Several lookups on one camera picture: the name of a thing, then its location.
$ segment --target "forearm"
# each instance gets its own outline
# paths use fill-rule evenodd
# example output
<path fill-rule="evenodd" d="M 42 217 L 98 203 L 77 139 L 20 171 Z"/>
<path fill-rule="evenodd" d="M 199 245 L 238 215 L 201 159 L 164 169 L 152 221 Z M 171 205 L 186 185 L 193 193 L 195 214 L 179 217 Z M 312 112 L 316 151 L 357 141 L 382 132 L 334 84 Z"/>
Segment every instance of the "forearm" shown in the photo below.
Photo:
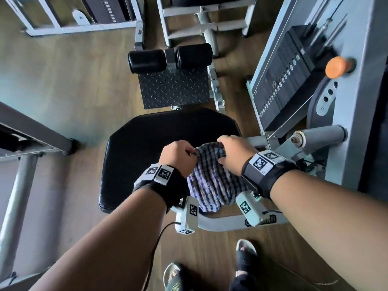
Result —
<path fill-rule="evenodd" d="M 158 194 L 135 191 L 31 290 L 141 290 L 165 213 Z"/>
<path fill-rule="evenodd" d="M 359 192 L 289 171 L 271 198 L 301 236 L 358 290 L 388 286 L 388 207 Z"/>

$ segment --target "diamond plate footplate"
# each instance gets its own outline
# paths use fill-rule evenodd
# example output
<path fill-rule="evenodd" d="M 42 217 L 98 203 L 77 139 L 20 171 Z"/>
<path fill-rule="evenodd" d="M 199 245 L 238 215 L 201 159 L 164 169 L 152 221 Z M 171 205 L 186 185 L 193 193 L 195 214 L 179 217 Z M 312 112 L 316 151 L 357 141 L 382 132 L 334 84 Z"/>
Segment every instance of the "diamond plate footplate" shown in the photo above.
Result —
<path fill-rule="evenodd" d="M 206 67 L 138 76 L 144 109 L 206 103 L 210 98 Z"/>

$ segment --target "black wristband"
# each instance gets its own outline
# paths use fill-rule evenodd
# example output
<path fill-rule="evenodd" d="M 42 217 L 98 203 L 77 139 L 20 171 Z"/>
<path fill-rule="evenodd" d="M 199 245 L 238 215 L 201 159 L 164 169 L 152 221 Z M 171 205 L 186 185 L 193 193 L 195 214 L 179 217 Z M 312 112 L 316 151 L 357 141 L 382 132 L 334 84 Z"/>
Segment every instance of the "black wristband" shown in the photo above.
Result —
<path fill-rule="evenodd" d="M 162 184 L 158 181 L 152 180 L 141 180 L 137 181 L 133 188 L 133 192 L 140 188 L 150 188 L 152 191 L 156 192 L 160 195 L 167 206 L 167 211 L 174 205 L 177 205 L 181 198 L 186 196 L 189 192 L 189 187 L 187 185 L 187 180 L 182 176 L 179 170 L 175 167 L 170 166 L 172 168 L 172 172 L 170 175 L 165 178 L 165 182 Z M 154 178 L 160 177 L 163 174 L 163 166 L 160 166 L 156 173 L 154 174 Z"/>
<path fill-rule="evenodd" d="M 294 162 L 267 150 L 255 154 L 245 162 L 242 177 L 252 191 L 271 200 L 270 193 L 275 182 L 286 172 L 296 169 Z"/>

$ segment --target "hand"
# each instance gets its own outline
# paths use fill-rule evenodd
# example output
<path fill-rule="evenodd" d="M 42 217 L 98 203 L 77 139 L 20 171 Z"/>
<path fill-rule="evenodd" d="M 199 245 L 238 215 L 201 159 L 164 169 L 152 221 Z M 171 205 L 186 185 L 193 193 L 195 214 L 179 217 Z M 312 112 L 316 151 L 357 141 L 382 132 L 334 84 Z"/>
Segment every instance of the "hand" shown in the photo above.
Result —
<path fill-rule="evenodd" d="M 189 142 L 183 140 L 172 142 L 163 148 L 158 163 L 175 167 L 182 176 L 187 178 L 194 170 L 198 161 L 193 153 L 196 153 L 196 151 Z"/>
<path fill-rule="evenodd" d="M 245 162 L 257 153 L 254 146 L 241 137 L 221 136 L 217 142 L 222 143 L 225 148 L 226 157 L 221 157 L 218 162 L 231 173 L 241 176 Z"/>

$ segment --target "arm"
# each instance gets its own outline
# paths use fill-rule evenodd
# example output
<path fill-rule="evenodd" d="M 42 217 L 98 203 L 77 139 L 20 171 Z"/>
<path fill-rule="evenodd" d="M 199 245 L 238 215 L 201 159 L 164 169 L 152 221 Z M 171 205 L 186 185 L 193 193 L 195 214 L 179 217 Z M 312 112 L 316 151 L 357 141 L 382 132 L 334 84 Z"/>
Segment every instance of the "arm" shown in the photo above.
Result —
<path fill-rule="evenodd" d="M 186 151 L 195 149 L 186 141 L 174 142 L 164 147 L 158 163 L 174 166 L 186 178 L 197 163 Z M 166 209 L 154 191 L 136 190 L 30 290 L 141 290 Z"/>
<path fill-rule="evenodd" d="M 241 175 L 257 153 L 246 140 L 219 138 L 226 158 L 219 162 Z M 388 285 L 388 206 L 301 171 L 289 171 L 272 187 L 271 199 L 300 235 L 353 287 L 382 290 Z"/>

